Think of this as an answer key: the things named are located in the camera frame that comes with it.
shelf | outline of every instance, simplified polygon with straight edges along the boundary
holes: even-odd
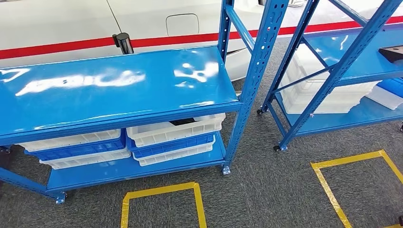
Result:
[[[170,172],[224,164],[225,147],[220,132],[215,133],[213,150],[153,165],[140,166],[133,157],[72,168],[53,170],[48,191],[70,190]]]
[[[285,112],[282,97],[279,93],[276,93],[276,99],[284,116],[291,124],[294,124],[300,115],[287,114]],[[403,105],[399,106],[396,110],[390,110],[369,98],[363,97],[360,104],[354,106],[349,113],[315,114],[313,118],[309,118],[299,129],[297,136],[399,119],[403,119]]]
[[[216,46],[0,71],[0,145],[237,111]]]
[[[351,46],[359,29],[304,35],[319,56],[331,66],[337,63]],[[379,52],[379,48],[402,45],[403,25],[388,25],[363,50],[337,86],[373,82],[401,77],[403,64],[392,64]]]

gray carpet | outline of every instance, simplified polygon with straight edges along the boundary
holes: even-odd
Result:
[[[5,184],[1,190],[0,227],[116,228],[122,199],[128,191],[195,181],[200,183],[210,228],[341,228],[310,162],[385,149],[403,171],[403,133],[389,122],[296,138],[285,152],[274,152],[280,133],[270,114],[257,116],[273,75],[287,47],[277,42],[252,113],[231,167],[223,176],[218,167],[171,173],[79,189],[62,205],[35,193]],[[235,83],[239,89],[241,82]],[[234,114],[224,121],[228,140]],[[49,167],[14,148],[11,170],[46,182]],[[403,186],[381,158],[323,169],[341,208],[354,227],[397,224],[403,215]],[[191,190],[130,200],[130,228],[198,227]]]

white car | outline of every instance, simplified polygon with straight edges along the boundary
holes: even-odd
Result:
[[[237,14],[254,37],[264,2],[235,0]],[[382,0],[344,2],[370,17]],[[281,27],[296,26],[303,9],[289,7]],[[0,68],[120,55],[112,40],[120,32],[130,35],[137,53],[215,45],[220,10],[221,0],[0,0]],[[311,24],[349,20],[323,0]],[[250,53],[231,30],[226,68],[233,81],[246,75]],[[292,34],[292,29],[284,31]]]

blue plastic crate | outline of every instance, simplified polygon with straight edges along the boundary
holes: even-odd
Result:
[[[33,155],[42,161],[49,161],[59,158],[68,158],[92,153],[108,152],[121,150],[126,147],[126,129],[121,129],[120,137],[116,139],[90,142],[48,150],[28,152],[25,154]]]
[[[129,151],[133,153],[135,158],[148,157],[160,153],[175,151],[191,146],[202,145],[214,141],[214,133],[201,134],[197,136],[187,137],[178,140],[172,140],[159,144],[149,145],[137,148],[134,140],[127,136],[126,143]]]
[[[403,97],[403,78],[383,80],[377,86],[399,97]]]

black pole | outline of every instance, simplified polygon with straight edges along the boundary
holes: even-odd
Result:
[[[129,34],[123,32],[117,35],[113,35],[112,37],[114,39],[116,47],[119,47],[124,55],[134,53],[132,44],[130,43]]]

